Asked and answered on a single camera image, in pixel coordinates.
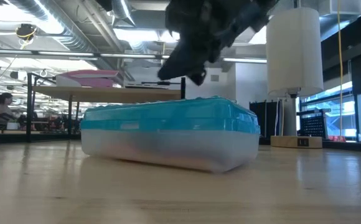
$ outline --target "wooden lamp base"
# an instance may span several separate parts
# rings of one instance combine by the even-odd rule
[[[273,147],[289,147],[302,149],[322,149],[321,137],[305,136],[271,136],[270,144]]]

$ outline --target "window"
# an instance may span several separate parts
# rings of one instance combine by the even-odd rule
[[[342,85],[342,92],[352,91],[352,82]],[[303,99],[302,110],[330,109],[326,112],[327,134],[340,135],[340,86],[323,91]],[[355,101],[353,95],[346,95],[342,99],[342,135],[356,137]]]

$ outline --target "wooden tabletop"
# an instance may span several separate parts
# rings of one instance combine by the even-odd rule
[[[33,90],[61,100],[68,100],[72,95],[73,102],[90,103],[145,103],[181,98],[180,90],[61,86],[35,86]]]
[[[361,224],[361,153],[262,146],[218,175],[3,144],[0,223]]]

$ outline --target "translucent plastic box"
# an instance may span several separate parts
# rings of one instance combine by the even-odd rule
[[[89,109],[82,149],[91,156],[225,172],[255,159],[256,115],[224,98]]]

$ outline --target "ceiling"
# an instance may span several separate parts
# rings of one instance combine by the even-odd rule
[[[132,7],[131,17],[136,24],[136,28],[124,27],[121,21],[115,20],[114,30],[112,28],[113,16],[107,13],[95,0],[5,0],[9,4],[0,6],[0,49],[20,49],[24,41],[15,35],[15,30],[23,23],[33,24],[38,27],[36,36],[32,42],[24,46],[27,50],[53,50],[70,51],[68,45],[64,44],[63,30],[68,30],[65,35],[77,34],[79,38],[86,43],[89,51],[94,52],[119,52],[137,54],[170,54],[176,46],[176,35],[169,36],[165,28],[165,8],[169,0],[128,0]],[[28,13],[16,7],[16,2],[37,2],[38,4],[48,4],[43,12],[51,13],[42,21],[33,13]],[[319,9],[323,2],[332,2],[331,0],[302,0],[302,5]],[[347,2],[358,2],[358,0],[348,0]],[[270,12],[271,15],[282,13],[287,9],[293,8],[293,0],[281,0],[279,4]],[[334,12],[321,14],[330,21]],[[346,18],[351,21],[358,18],[357,14]],[[143,48],[135,46],[136,42],[143,41]],[[225,49],[222,55],[225,57],[266,57],[266,29],[262,29],[255,34],[246,30],[235,41],[230,49]],[[125,80],[136,80],[142,82],[145,80],[156,79],[157,70],[161,66],[160,60],[105,60],[104,62],[92,62],[70,58],[68,60],[49,60],[36,58],[17,58],[12,63],[11,68],[6,73],[5,68],[13,61],[13,58],[0,58],[0,83],[2,84],[24,84],[22,80],[13,80],[8,75],[10,70],[24,70],[40,73],[45,72],[48,77],[55,76],[58,73],[69,70],[80,69],[115,69],[120,70]],[[222,68],[227,71],[228,63],[215,63],[212,68]],[[6,86],[1,85],[0,91],[7,91]],[[23,86],[15,86],[15,93],[24,94],[26,89]],[[38,103],[38,107],[44,107],[43,103]]]

